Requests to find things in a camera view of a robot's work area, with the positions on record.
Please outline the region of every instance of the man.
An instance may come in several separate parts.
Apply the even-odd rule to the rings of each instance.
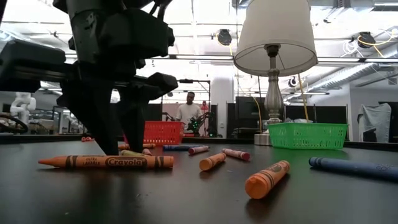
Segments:
[[[187,95],[187,102],[181,105],[177,110],[175,119],[177,121],[182,121],[185,124],[185,130],[187,130],[188,123],[191,118],[197,119],[202,115],[200,107],[193,103],[194,99],[195,93],[189,92]]]

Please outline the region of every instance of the blue crayon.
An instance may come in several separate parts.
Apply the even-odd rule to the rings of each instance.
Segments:
[[[395,166],[321,157],[311,157],[308,162],[315,168],[398,180],[398,167]]]
[[[163,151],[188,151],[193,147],[201,147],[201,146],[163,146]]]

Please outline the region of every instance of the table surface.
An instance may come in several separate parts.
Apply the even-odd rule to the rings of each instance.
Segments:
[[[95,142],[0,146],[0,223],[397,223],[398,184],[313,170],[308,158],[333,157],[397,164],[398,153],[273,149],[210,145],[211,151],[174,156],[163,171],[52,169],[39,159],[69,154],[102,155]],[[199,161],[222,148],[252,154],[251,162],[228,157],[211,172]],[[161,154],[161,149],[154,151]],[[262,200],[250,199],[245,180],[280,161],[285,176]]]

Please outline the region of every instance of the white t-shirt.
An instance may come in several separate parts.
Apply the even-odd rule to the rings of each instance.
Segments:
[[[175,118],[180,119],[181,122],[185,124],[184,130],[187,130],[190,119],[191,118],[197,119],[201,115],[202,112],[198,105],[193,103],[191,105],[188,105],[185,103],[180,107],[178,107],[177,115]]]

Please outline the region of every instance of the lampshade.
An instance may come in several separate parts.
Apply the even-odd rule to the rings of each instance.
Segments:
[[[265,45],[280,44],[279,76],[304,72],[318,63],[307,0],[253,0],[239,38],[235,66],[252,75],[267,76]]]

